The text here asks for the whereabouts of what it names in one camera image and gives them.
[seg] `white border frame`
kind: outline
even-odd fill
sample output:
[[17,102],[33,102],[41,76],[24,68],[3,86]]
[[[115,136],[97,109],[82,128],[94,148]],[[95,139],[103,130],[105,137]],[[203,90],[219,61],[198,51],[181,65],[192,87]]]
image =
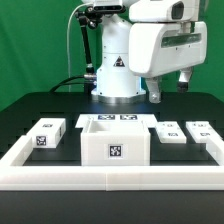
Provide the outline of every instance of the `white border frame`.
[[223,166],[22,166],[32,150],[22,136],[0,160],[0,190],[224,190]]

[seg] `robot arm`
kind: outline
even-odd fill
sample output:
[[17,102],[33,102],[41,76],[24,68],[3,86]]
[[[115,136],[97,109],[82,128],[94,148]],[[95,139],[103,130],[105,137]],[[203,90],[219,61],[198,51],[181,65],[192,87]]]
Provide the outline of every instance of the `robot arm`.
[[[184,92],[188,89],[193,66],[204,62],[207,50],[206,24],[196,22],[200,0],[83,0],[83,2],[92,2],[95,13],[102,15],[122,13],[125,7],[130,7],[129,18],[134,25],[131,26],[130,33],[126,35],[129,39],[127,52],[129,61],[125,64],[128,64],[132,75],[146,79],[151,102],[160,102],[159,77],[163,74],[180,70],[178,90]],[[113,19],[108,24],[104,23],[104,30],[109,24],[114,24],[115,20],[112,21]],[[112,32],[110,27],[107,30],[110,33],[115,32],[115,30]],[[110,35],[107,35],[105,39],[109,38],[109,43],[112,43]],[[118,37],[120,35],[115,37],[116,41],[113,44],[119,43]],[[99,82],[99,77],[98,83],[102,86],[108,78],[104,77],[103,81]],[[117,85],[128,83],[119,79],[113,81]]]

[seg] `black cable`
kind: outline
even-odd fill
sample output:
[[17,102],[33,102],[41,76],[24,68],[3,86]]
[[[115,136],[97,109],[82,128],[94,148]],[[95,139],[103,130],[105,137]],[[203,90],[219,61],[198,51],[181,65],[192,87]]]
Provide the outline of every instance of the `black cable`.
[[65,84],[69,81],[72,81],[74,79],[81,79],[81,78],[84,78],[84,75],[79,75],[79,76],[72,76],[70,78],[67,78],[65,80],[63,80],[62,82],[58,83],[56,86],[54,86],[53,88],[51,88],[50,92],[53,93],[55,92],[56,89],[58,89],[62,84]]

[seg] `warning label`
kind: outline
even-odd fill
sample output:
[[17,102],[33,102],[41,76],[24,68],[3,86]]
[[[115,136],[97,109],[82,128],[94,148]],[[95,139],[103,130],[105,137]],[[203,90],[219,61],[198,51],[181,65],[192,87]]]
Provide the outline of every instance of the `warning label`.
[[114,67],[125,67],[124,62],[120,56],[117,59],[117,61],[115,62]]

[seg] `white block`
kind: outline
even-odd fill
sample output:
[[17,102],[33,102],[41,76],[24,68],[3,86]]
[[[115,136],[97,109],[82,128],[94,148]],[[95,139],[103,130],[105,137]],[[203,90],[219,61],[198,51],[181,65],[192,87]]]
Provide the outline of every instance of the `white block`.
[[224,166],[224,142],[219,136],[207,137],[206,150],[220,166]]
[[156,131],[161,143],[186,143],[187,138],[175,121],[158,122]]
[[84,128],[90,119],[101,122],[144,121],[148,128],[155,128],[157,124],[154,114],[80,114],[75,127]]
[[66,131],[64,118],[41,118],[27,133],[34,148],[56,148]]
[[208,121],[188,121],[186,122],[186,128],[196,143],[206,143],[208,136],[216,136],[221,139]]
[[83,166],[143,166],[150,163],[150,133],[144,122],[89,120],[81,133]]
[[21,136],[2,157],[0,166],[22,166],[32,151],[32,138],[29,136]]
[[99,167],[4,167],[0,190],[106,190],[106,174]]

